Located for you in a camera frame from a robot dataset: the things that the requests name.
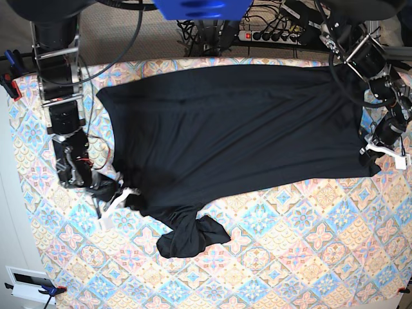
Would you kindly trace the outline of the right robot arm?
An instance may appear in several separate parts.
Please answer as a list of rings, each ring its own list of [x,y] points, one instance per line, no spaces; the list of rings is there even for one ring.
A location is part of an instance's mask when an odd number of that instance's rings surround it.
[[[8,1],[10,8],[30,22],[32,48],[46,130],[53,140],[59,183],[91,194],[97,218],[99,203],[110,204],[119,184],[100,174],[88,155],[89,134],[84,130],[82,76],[79,55],[80,14],[93,1]]]

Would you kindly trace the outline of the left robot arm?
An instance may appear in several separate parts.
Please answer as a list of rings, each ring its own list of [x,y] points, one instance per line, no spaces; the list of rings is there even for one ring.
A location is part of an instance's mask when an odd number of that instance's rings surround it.
[[[396,71],[402,59],[411,60],[411,53],[383,47],[373,32],[365,26],[368,21],[389,19],[401,11],[404,1],[316,1],[323,18],[320,40],[330,50],[329,67],[341,91],[354,103],[365,108],[384,107],[384,118],[367,134],[366,145],[360,149],[364,165],[374,163],[383,155],[391,156],[398,170],[411,165],[411,155],[405,150],[396,153],[393,146],[402,140],[411,122],[411,88],[403,83]],[[340,81],[334,59],[347,65],[378,100],[370,104],[355,98]]]

